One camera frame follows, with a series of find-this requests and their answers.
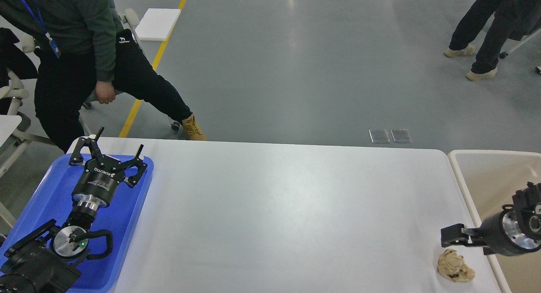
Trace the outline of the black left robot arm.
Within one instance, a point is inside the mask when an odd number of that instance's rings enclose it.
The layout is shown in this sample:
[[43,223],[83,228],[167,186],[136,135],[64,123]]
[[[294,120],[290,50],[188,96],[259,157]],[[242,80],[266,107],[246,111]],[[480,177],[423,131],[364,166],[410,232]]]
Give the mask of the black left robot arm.
[[101,133],[52,164],[1,247],[2,293],[106,293],[118,279],[153,164],[109,156]]

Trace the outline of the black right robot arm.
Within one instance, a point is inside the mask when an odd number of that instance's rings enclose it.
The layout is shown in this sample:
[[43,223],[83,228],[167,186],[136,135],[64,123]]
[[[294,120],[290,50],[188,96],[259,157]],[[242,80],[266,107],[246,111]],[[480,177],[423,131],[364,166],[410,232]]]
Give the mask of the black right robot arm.
[[468,229],[459,223],[441,229],[441,247],[481,247],[485,256],[499,254],[507,257],[539,251],[540,184],[527,182],[526,185],[525,189],[512,196],[512,204],[503,205],[501,212],[486,218],[478,228]]

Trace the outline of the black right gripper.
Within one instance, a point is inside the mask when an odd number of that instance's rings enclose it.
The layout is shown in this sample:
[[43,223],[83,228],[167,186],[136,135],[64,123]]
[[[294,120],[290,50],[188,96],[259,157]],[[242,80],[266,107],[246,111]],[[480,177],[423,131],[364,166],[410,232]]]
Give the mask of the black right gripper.
[[519,227],[514,210],[504,210],[485,219],[480,229],[454,224],[440,230],[441,247],[483,247],[485,256],[521,256],[540,250],[540,241],[529,238]]

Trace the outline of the seated person's hand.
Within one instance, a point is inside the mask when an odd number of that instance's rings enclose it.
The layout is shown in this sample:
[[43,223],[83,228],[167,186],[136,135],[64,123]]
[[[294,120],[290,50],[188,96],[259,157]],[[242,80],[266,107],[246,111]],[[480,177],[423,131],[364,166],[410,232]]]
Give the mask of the seated person's hand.
[[115,98],[115,89],[112,82],[97,81],[95,85],[96,99],[100,104],[110,104]]

